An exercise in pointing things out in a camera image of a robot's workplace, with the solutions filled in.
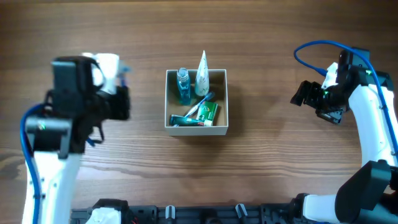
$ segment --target cardboard box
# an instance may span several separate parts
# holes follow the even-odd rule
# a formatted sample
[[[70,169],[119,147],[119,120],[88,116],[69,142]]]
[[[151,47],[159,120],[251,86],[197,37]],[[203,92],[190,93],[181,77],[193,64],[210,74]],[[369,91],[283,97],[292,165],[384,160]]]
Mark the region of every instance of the cardboard box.
[[[211,102],[218,104],[217,113],[213,126],[210,127],[173,127],[169,124],[171,114],[183,116],[198,103],[202,97],[195,96],[195,77],[197,70],[188,70],[191,79],[191,105],[184,106],[179,102],[180,93],[177,87],[177,70],[166,71],[165,89],[165,115],[164,127],[171,136],[202,136],[202,135],[225,135],[228,129],[228,85],[225,69],[209,69],[210,91],[215,92]]]

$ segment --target open box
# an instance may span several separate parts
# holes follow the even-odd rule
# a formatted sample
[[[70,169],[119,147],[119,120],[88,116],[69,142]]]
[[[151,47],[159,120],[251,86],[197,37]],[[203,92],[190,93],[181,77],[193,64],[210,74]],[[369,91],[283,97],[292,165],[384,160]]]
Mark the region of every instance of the open box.
[[[209,69],[210,91],[216,95],[210,102],[218,104],[217,112],[212,126],[189,126],[173,127],[169,124],[170,115],[183,116],[188,110],[195,106],[203,97],[195,94],[195,77],[197,70],[188,70],[191,79],[191,104],[181,105],[179,102],[180,93],[177,87],[177,70],[166,71],[166,92],[165,92],[165,119],[164,126],[171,136],[201,136],[201,135],[225,135],[228,129],[228,88],[225,69]]]

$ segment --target blue bottle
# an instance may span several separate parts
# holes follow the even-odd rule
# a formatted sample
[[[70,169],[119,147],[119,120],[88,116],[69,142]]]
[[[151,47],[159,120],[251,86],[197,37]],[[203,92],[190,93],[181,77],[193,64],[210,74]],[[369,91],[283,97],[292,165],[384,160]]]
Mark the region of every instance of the blue bottle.
[[[182,105],[191,104],[191,79],[189,78],[188,70],[180,68],[177,72],[177,86],[180,90],[180,103]]]

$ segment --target wooden surface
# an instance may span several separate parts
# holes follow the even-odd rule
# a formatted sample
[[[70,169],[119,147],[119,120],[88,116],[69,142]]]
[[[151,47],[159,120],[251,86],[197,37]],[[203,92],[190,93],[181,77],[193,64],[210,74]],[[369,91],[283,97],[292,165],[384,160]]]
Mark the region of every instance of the wooden surface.
[[[304,80],[304,42],[332,39],[371,49],[397,86],[395,1],[154,1],[0,6],[0,223],[19,223],[26,169],[19,120],[52,87],[50,61],[81,52],[119,54],[134,73],[131,120],[104,123],[106,142],[87,147],[73,208],[99,198],[130,205],[288,202],[301,192],[333,194],[360,168],[352,113],[334,126],[291,105]],[[226,136],[173,138],[164,131],[166,69],[228,73]],[[327,68],[340,50],[300,56]]]

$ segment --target wood grain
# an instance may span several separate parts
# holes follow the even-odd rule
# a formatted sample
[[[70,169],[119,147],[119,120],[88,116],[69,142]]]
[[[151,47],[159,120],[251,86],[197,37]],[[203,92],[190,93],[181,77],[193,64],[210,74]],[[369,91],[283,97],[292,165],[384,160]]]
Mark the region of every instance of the wood grain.
[[[99,198],[131,205],[288,202],[333,194],[360,168],[352,113],[334,126],[289,103],[304,80],[294,48],[332,39],[370,49],[398,84],[395,1],[153,1],[0,5],[0,223],[19,223],[26,169],[19,120],[52,87],[50,61],[81,52],[119,54],[134,73],[131,119],[104,123],[106,142],[86,148],[73,208]],[[166,69],[228,71],[226,136],[173,138],[164,130]],[[300,56],[320,67],[340,50]]]

